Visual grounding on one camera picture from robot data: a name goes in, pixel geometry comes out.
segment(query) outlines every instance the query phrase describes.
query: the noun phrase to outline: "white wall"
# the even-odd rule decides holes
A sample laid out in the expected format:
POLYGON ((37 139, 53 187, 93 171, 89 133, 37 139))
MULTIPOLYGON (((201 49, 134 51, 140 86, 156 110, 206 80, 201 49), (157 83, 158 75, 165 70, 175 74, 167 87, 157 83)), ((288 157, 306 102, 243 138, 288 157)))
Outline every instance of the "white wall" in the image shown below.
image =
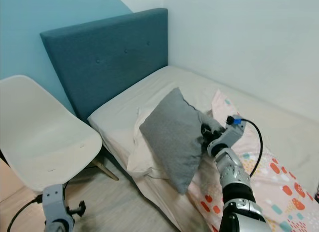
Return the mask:
POLYGON ((319 0, 163 0, 169 63, 315 120, 319 0))
POLYGON ((121 0, 132 12, 163 6, 163 0, 121 0))

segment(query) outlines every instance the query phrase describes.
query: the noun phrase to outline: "mattress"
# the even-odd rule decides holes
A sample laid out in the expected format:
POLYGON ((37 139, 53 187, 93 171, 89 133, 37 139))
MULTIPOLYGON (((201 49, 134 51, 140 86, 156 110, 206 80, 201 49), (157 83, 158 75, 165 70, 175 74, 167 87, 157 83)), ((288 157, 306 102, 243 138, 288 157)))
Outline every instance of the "mattress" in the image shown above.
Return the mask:
MULTIPOLYGON (((174 66, 154 72, 88 118, 92 127, 101 134, 104 146, 124 169, 134 149, 133 129, 139 112, 155 108, 176 87, 191 105, 203 112, 211 109, 212 98, 218 89, 227 94, 242 116, 259 126, 265 144, 276 157, 294 172, 304 188, 315 193, 318 185, 315 167, 319 163, 318 123, 174 66)), ((144 196, 181 231, 210 231, 188 197, 179 195, 169 181, 149 176, 134 180, 144 196)))

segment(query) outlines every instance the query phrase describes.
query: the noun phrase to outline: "pink blanket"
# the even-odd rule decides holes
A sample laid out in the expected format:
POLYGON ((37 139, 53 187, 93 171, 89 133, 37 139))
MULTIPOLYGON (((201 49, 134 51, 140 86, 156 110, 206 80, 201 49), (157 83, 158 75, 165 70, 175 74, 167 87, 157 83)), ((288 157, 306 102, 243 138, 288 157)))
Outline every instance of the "pink blanket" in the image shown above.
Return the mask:
MULTIPOLYGON (((223 126, 228 115, 238 111, 232 102, 217 91, 212 101, 214 118, 223 126)), ((260 142, 253 127, 247 124, 243 137, 232 147, 249 174, 257 161, 260 142)), ((272 231, 319 231, 319 204, 299 184, 275 156, 264 147, 260 164, 251 179, 257 204, 263 209, 272 231)), ((203 158, 188 193, 212 231, 219 230, 222 218, 222 190, 219 172, 212 158, 203 158)))

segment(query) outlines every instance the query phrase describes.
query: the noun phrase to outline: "pillow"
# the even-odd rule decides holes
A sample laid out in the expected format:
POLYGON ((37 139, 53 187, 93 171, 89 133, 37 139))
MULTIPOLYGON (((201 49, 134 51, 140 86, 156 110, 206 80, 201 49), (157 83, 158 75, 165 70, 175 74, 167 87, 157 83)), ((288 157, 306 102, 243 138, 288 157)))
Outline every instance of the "pillow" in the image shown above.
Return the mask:
POLYGON ((139 109, 139 117, 136 120, 133 131, 135 147, 129 156, 127 172, 134 178, 148 175, 156 179, 168 179, 163 166, 161 166, 140 131, 140 125, 149 117, 153 109, 145 109, 143 111, 139 109))
POLYGON ((212 130, 221 127, 217 121, 189 105, 179 88, 175 88, 140 126, 141 133, 180 194, 186 193, 200 163, 200 127, 203 123, 212 130))

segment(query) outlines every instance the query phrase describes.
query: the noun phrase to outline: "blue connector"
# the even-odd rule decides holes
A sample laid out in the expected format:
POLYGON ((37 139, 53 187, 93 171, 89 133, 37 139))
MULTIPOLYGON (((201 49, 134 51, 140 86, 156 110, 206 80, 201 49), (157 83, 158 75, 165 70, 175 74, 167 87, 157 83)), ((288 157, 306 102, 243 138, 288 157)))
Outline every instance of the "blue connector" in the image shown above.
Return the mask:
POLYGON ((241 124, 241 119, 234 120, 234 125, 240 125, 240 124, 241 124))

